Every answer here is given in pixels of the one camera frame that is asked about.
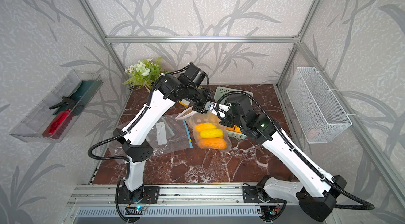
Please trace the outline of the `orange mango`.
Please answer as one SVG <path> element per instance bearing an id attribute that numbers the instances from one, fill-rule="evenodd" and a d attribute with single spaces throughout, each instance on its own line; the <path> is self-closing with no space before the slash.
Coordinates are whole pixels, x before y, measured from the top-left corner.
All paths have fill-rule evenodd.
<path id="1" fill-rule="evenodd" d="M 204 130 L 211 130 L 211 129 L 216 129 L 216 128 L 217 127 L 212 123 L 201 123 L 201 124 L 195 125 L 195 130 L 197 132 L 202 132 Z"/>

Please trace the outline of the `clear zip-top bag pink zipper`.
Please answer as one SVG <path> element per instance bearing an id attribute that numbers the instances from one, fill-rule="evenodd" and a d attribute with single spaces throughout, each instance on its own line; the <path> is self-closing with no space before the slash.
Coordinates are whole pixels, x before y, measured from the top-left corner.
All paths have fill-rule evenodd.
<path id="1" fill-rule="evenodd" d="M 192 107 L 175 117 L 184 120 L 193 131 L 193 138 L 200 149 L 215 149 L 229 152 L 232 143 L 228 137 L 225 126 L 220 124 L 217 115 L 211 112 L 198 113 Z"/>

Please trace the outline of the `yellow mango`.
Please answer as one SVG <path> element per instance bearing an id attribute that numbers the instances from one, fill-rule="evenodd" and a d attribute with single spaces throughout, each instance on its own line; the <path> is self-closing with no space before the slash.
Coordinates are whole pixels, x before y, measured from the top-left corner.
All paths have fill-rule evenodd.
<path id="1" fill-rule="evenodd" d="M 202 139 L 222 138 L 224 133 L 220 129 L 210 129 L 200 132 L 200 136 Z"/>

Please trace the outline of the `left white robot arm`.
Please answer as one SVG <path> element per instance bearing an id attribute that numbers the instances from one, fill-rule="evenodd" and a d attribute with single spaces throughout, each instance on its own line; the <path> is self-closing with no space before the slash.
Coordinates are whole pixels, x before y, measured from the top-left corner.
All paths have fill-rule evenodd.
<path id="1" fill-rule="evenodd" d="M 126 176 L 118 182 L 116 197 L 124 197 L 126 203 L 140 201 L 144 195 L 143 173 L 147 159 L 153 154 L 152 146 L 146 138 L 158 120 L 176 103 L 186 100 L 197 111 L 204 113 L 211 91 L 200 87 L 208 81 L 208 74 L 192 62 L 186 67 L 163 73 L 153 83 L 147 102 L 134 119 L 122 129 L 118 136 L 100 141 L 88 150 L 88 156 L 94 160 L 107 160 L 93 151 L 112 141 L 118 141 L 124 151 L 123 156 L 111 156 L 112 160 L 122 160 L 127 165 Z"/>

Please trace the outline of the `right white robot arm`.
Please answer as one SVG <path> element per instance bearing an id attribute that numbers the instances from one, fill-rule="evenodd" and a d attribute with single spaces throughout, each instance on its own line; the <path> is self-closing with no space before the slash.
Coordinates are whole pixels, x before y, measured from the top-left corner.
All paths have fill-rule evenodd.
<path id="1" fill-rule="evenodd" d="M 274 154 L 297 177 L 297 182 L 267 176 L 257 185 L 258 198 L 298 204 L 312 219 L 323 222 L 333 209 L 373 210 L 375 206 L 347 191 L 341 176 L 332 176 L 312 161 L 250 94 L 232 91 L 212 105 L 222 125 L 237 126 Z"/>

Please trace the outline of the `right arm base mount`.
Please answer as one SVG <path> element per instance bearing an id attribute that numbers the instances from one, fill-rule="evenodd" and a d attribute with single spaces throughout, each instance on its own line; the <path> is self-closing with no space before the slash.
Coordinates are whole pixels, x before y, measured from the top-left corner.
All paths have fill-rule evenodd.
<path id="1" fill-rule="evenodd" d="M 267 193 L 264 191 L 263 188 L 257 186 L 251 186 L 247 183 L 243 183 L 242 185 L 242 194 L 243 194 L 243 201 L 247 204 L 253 203 L 286 203 L 285 200 L 271 198 Z"/>

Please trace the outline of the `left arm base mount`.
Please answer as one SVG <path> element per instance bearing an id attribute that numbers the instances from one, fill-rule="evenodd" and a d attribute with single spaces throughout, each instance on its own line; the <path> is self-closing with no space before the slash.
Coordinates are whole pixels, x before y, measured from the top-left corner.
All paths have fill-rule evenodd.
<path id="1" fill-rule="evenodd" d="M 115 203 L 118 204 L 156 204 L 160 193 L 160 187 L 141 186 L 135 191 L 130 191 L 125 185 L 116 191 Z"/>

